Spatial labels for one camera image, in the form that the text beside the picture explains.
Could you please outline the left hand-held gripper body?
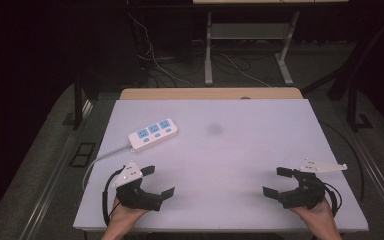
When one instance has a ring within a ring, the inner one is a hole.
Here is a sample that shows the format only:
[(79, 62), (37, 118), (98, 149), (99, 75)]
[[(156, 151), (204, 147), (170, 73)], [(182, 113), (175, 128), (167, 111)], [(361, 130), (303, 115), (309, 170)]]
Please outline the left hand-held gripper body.
[(118, 174), (112, 187), (122, 206), (131, 209), (159, 211), (162, 205), (161, 195), (147, 193), (141, 188), (143, 176), (134, 161), (129, 162)]

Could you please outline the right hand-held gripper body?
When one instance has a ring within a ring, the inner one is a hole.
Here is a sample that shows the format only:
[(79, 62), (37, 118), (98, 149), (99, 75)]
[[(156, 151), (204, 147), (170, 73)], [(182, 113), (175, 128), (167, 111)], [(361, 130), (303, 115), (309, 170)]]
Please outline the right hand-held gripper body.
[(342, 206), (342, 196), (332, 185), (323, 182), (317, 177), (320, 173), (347, 170), (346, 164), (329, 163), (305, 159), (303, 163), (293, 170), (293, 176), (298, 182), (294, 190), (279, 193), (278, 201), (285, 209), (306, 207), (311, 209), (321, 203), (328, 194), (332, 209), (339, 210)]

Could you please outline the person's left hand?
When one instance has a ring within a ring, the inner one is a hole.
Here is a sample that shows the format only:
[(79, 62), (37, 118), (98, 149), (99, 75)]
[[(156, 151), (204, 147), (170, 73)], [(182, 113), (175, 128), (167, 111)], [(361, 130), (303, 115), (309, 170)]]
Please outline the person's left hand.
[(131, 209), (122, 206), (120, 201), (115, 198), (114, 210), (112, 211), (107, 229), (122, 229), (127, 234), (136, 222), (146, 213), (147, 210)]

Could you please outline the person's right hand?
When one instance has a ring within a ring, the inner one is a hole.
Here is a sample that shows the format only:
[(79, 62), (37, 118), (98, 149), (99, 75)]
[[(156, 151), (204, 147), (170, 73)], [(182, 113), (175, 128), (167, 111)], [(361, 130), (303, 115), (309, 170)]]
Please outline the person's right hand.
[(290, 211), (297, 214), (311, 231), (327, 232), (336, 229), (331, 208), (326, 199), (311, 209), (295, 207), (290, 208)]

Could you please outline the white power strip blue sockets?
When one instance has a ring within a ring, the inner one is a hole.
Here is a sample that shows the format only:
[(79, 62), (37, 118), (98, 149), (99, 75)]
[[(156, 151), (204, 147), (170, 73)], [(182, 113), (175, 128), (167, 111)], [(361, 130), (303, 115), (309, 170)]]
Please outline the white power strip blue sockets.
[(171, 118), (166, 118), (129, 134), (128, 140), (134, 152), (142, 152), (177, 134), (178, 126)]

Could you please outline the black metal stand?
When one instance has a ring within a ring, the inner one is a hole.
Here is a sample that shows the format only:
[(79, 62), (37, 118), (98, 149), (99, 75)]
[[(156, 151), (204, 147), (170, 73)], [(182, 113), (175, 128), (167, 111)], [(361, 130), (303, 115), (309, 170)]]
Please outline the black metal stand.
[(93, 99), (96, 93), (89, 71), (78, 72), (74, 78), (74, 130), (83, 120), (83, 106), (87, 100)]
[(354, 132), (360, 129), (370, 129), (373, 127), (367, 116), (363, 113), (357, 112), (358, 101), (358, 84), (356, 81), (352, 82), (348, 89), (347, 101), (347, 118), (348, 125)]

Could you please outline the black floor frame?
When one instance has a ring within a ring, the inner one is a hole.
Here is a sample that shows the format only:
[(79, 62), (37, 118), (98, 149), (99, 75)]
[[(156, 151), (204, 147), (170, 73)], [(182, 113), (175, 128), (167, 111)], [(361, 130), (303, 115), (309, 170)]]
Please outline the black floor frame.
[(81, 142), (72, 159), (69, 162), (70, 167), (85, 168), (90, 163), (96, 144), (94, 142)]

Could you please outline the white metal desk frame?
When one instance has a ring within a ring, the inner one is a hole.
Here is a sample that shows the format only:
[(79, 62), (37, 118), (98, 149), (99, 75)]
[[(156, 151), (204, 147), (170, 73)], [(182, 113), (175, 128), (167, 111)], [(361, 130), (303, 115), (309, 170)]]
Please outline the white metal desk frame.
[(281, 76), (286, 85), (292, 85), (293, 80), (286, 64), (286, 55), (300, 16), (296, 11), (289, 22), (281, 23), (217, 23), (213, 21), (212, 13), (207, 14), (206, 49), (204, 60), (205, 84), (213, 85), (211, 47), (213, 40), (282, 40), (282, 49), (274, 55)]

